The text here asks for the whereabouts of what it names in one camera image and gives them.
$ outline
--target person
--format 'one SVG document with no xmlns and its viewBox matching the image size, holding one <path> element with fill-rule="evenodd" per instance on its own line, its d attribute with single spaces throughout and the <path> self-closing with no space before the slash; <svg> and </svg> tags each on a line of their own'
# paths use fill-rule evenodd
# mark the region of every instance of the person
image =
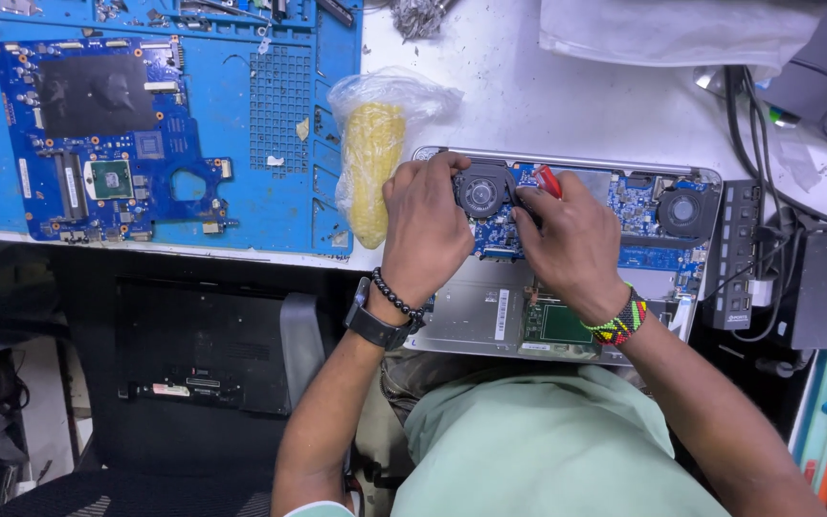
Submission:
<svg viewBox="0 0 827 517">
<path fill-rule="evenodd" d="M 382 189 L 389 222 L 381 277 L 411 307 L 473 249 L 449 181 L 469 165 L 450 152 L 407 162 Z M 543 221 L 539 230 L 514 209 L 519 238 L 544 285 L 583 323 L 603 324 L 630 299 L 617 275 L 618 220 L 572 172 L 558 180 L 562 201 L 518 190 Z M 391 325 L 408 320 L 374 287 L 367 310 Z M 404 423 L 416 468 L 392 516 L 827 514 L 770 423 L 657 317 L 644 317 L 618 347 L 652 399 L 611 371 L 568 364 L 510 377 L 477 372 L 426 393 Z M 346 503 L 344 459 L 383 355 L 348 331 L 311 383 L 279 449 L 273 517 L 357 510 Z M 719 502 L 674 462 L 666 422 Z"/>
</svg>

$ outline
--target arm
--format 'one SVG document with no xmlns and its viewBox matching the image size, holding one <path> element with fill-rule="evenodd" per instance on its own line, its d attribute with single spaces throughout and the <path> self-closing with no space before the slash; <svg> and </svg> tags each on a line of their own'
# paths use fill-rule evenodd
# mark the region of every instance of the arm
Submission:
<svg viewBox="0 0 827 517">
<path fill-rule="evenodd" d="M 411 307 L 420 307 L 442 287 L 474 249 L 449 181 L 469 166 L 465 157 L 441 153 L 429 162 L 401 164 L 382 188 L 388 235 L 381 276 Z M 375 286 L 366 309 L 392 325 L 408 320 Z M 319 500 L 345 503 L 344 457 L 384 351 L 348 331 L 324 363 L 283 434 L 270 515 L 282 517 Z"/>
<path fill-rule="evenodd" d="M 620 228 L 573 172 L 559 175 L 563 201 L 539 189 L 519 196 L 516 224 L 529 264 L 587 325 L 614 317 L 629 299 L 617 275 Z M 621 351 L 666 420 L 736 517 L 826 515 L 775 429 L 732 382 L 648 315 Z"/>
</svg>

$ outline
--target hand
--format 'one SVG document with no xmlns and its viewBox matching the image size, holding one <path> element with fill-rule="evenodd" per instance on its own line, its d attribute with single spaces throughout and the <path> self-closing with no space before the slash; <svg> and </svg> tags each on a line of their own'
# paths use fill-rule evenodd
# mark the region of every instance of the hand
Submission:
<svg viewBox="0 0 827 517">
<path fill-rule="evenodd" d="M 381 277 L 392 291 L 417 309 L 452 278 L 474 250 L 474 235 L 464 210 L 455 205 L 451 177 L 470 167 L 458 153 L 439 153 L 429 162 L 401 164 L 381 193 L 388 209 L 388 236 Z M 372 287 L 370 310 L 383 321 L 407 320 Z"/>
<path fill-rule="evenodd" d="M 563 201 L 541 189 L 516 191 L 543 221 L 539 232 L 525 210 L 514 209 L 522 249 L 535 274 L 582 323 L 602 325 L 630 298 L 630 289 L 617 276 L 620 222 L 575 173 L 566 170 L 557 179 Z"/>
</svg>

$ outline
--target black beaded bracelet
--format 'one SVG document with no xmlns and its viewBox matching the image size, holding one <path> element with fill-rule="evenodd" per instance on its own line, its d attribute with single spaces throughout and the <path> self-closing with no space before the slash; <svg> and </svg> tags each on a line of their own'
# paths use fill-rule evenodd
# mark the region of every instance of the black beaded bracelet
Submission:
<svg viewBox="0 0 827 517">
<path fill-rule="evenodd" d="M 423 309 L 411 309 L 407 303 L 404 303 L 398 298 L 398 296 L 391 291 L 391 288 L 385 285 L 385 281 L 381 279 L 381 267 L 372 270 L 372 281 L 375 286 L 379 288 L 379 291 L 388 298 L 388 301 L 394 303 L 394 306 L 400 309 L 402 313 L 408 315 L 414 323 L 419 325 L 423 323 Z"/>
</svg>

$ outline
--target label sticker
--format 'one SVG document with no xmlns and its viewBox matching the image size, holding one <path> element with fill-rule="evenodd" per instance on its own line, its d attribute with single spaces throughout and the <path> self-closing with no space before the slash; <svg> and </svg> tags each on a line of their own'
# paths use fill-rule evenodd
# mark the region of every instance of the label sticker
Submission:
<svg viewBox="0 0 827 517">
<path fill-rule="evenodd" d="M 69 191 L 69 203 L 73 208 L 78 208 L 78 193 L 75 191 L 75 178 L 72 175 L 72 168 L 67 167 L 66 172 L 66 187 Z"/>
<path fill-rule="evenodd" d="M 17 159 L 17 168 L 21 171 L 21 190 L 24 191 L 25 199 L 30 199 L 30 179 L 28 178 L 28 160 Z"/>
<path fill-rule="evenodd" d="M 506 310 L 509 308 L 509 289 L 500 289 L 500 304 L 496 308 L 496 334 L 493 339 L 502 341 L 506 333 Z"/>
<path fill-rule="evenodd" d="M 176 396 L 190 396 L 190 390 L 186 386 L 169 386 L 167 384 L 154 383 L 152 391 L 157 394 L 173 394 Z"/>
</svg>

